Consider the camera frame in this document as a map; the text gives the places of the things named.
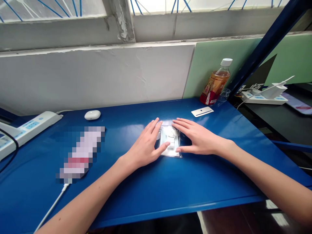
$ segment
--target plastic bottle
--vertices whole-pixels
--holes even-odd
[[[225,84],[230,78],[228,67],[233,59],[224,58],[221,62],[221,67],[217,71],[213,71],[208,80],[207,85],[201,93],[200,101],[206,105],[213,105],[221,94]]]

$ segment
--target white card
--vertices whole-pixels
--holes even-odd
[[[211,109],[210,107],[204,107],[204,108],[191,111],[191,112],[195,117],[199,117],[199,116],[206,115],[206,114],[213,112],[213,109]]]

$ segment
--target white power strip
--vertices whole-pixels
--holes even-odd
[[[14,138],[19,146],[24,145],[27,141],[38,135],[47,127],[55,124],[62,119],[62,115],[58,115],[51,111],[43,112],[22,126],[18,127],[22,132]],[[7,136],[0,138],[0,161],[15,150],[15,143]]]
[[[252,94],[250,92],[244,92],[244,91],[242,91],[240,95],[241,95],[241,99],[245,103],[282,105],[288,101],[288,99],[284,98],[282,95],[279,95],[273,99],[267,99],[261,94],[258,94],[252,97]]]

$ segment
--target clear plastic package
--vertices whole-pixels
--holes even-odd
[[[173,126],[162,125],[159,130],[156,144],[159,147],[167,141],[170,142],[170,145],[162,153],[162,156],[182,158],[182,153],[177,153],[175,151],[180,146],[180,131]]]

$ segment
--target blue table surface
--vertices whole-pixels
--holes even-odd
[[[293,163],[228,102],[213,113],[195,118],[205,107],[197,98],[99,108],[101,117],[87,121],[87,110],[71,111],[26,145],[0,174],[0,232],[33,232],[58,197],[62,184],[55,174],[75,147],[84,126],[105,126],[105,142],[85,178],[68,187],[49,216],[55,215],[106,172],[156,117],[170,125],[176,117],[193,120],[270,164],[304,186],[312,178]],[[23,124],[32,117],[20,117]],[[0,162],[0,168],[8,157]],[[240,170],[215,155],[160,157],[124,180],[110,196],[91,228],[99,228],[200,210],[257,202],[263,193]]]

